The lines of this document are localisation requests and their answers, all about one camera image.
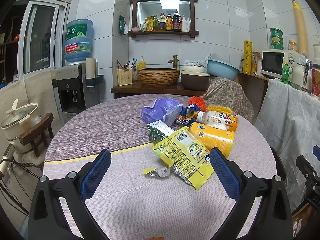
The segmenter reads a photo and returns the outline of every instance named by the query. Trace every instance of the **floral cloth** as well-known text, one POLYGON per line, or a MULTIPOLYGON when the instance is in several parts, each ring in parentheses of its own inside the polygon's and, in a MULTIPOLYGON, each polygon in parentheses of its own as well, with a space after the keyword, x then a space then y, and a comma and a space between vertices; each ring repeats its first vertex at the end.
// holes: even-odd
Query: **floral cloth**
POLYGON ((253 107, 240 84, 226 78, 210 76, 209 87, 202 96, 214 105, 230 108, 249 122, 253 119, 253 107))

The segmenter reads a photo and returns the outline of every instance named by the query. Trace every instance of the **white plastic sheet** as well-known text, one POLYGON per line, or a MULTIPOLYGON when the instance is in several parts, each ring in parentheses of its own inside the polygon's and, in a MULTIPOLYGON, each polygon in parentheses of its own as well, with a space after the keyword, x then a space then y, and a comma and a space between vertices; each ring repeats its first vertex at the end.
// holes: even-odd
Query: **white plastic sheet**
POLYGON ((305 194, 306 179, 296 166, 303 155, 320 174, 320 161, 313 155, 320 145, 320 101, 308 93, 270 80, 255 127, 280 156, 288 174, 286 190, 291 209, 296 209, 305 194))

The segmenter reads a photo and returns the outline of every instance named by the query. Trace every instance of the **wooden mirror frame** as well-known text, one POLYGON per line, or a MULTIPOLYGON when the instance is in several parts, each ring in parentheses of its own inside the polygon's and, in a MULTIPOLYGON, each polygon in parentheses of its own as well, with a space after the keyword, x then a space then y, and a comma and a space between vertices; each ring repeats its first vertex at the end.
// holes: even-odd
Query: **wooden mirror frame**
MULTIPOLYGON (((137 27, 137 3, 138 2, 150 2, 150 1, 160 1, 160 0, 130 0, 130 3, 133 4, 132 8, 132 22, 131 28, 137 27)), ((137 35, 150 35, 150 34, 174 34, 174 35, 187 35, 191 38, 194 38, 196 35, 199 35, 199 32, 196 31, 196 23, 195 23, 195 2, 198 0, 180 0, 180 1, 189 1, 190 2, 190 32, 176 32, 176 31, 156 31, 156 32, 138 32, 133 33, 129 31, 128 34, 131 37, 136 37, 137 35)))

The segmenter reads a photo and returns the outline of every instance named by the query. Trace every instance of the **barcode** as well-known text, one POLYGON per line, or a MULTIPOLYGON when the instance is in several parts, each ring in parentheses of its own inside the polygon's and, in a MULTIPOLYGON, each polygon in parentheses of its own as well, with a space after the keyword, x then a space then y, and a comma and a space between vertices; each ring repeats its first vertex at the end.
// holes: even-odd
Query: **barcode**
POLYGON ((181 134, 179 134, 176 138, 179 140, 179 141, 182 141, 184 140, 185 138, 187 138, 188 135, 185 133, 185 132, 182 132, 181 134))

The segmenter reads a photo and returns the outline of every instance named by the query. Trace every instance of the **purple plastic bag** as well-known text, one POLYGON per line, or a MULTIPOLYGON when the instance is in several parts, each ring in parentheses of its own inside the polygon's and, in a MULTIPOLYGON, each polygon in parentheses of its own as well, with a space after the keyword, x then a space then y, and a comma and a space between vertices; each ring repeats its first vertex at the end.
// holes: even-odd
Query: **purple plastic bag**
POLYGON ((182 110, 182 104, 171 98, 157 98, 151 106, 144 106, 141 117, 146 123, 163 121, 171 126, 182 110))

